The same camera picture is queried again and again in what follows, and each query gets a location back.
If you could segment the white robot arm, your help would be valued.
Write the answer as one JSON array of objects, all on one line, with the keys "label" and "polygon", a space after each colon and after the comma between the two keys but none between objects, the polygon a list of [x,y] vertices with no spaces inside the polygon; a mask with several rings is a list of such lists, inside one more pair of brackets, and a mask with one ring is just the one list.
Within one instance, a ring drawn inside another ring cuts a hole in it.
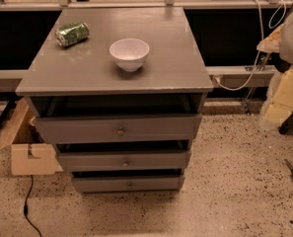
[{"label": "white robot arm", "polygon": [[290,64],[287,71],[273,75],[267,90],[267,100],[260,110],[261,128],[271,130],[280,127],[293,113],[293,11],[256,49],[278,53],[283,61]]}]

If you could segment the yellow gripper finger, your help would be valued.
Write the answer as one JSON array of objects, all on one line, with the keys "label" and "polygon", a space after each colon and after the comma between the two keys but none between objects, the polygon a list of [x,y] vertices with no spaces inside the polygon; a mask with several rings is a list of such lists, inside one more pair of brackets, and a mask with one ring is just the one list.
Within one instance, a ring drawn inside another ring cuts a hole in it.
[{"label": "yellow gripper finger", "polygon": [[278,26],[268,37],[259,42],[256,49],[265,53],[278,53],[280,51],[280,40],[283,27],[283,24]]},{"label": "yellow gripper finger", "polygon": [[293,65],[286,72],[277,71],[271,78],[259,113],[259,125],[262,129],[278,128],[292,113]]}]

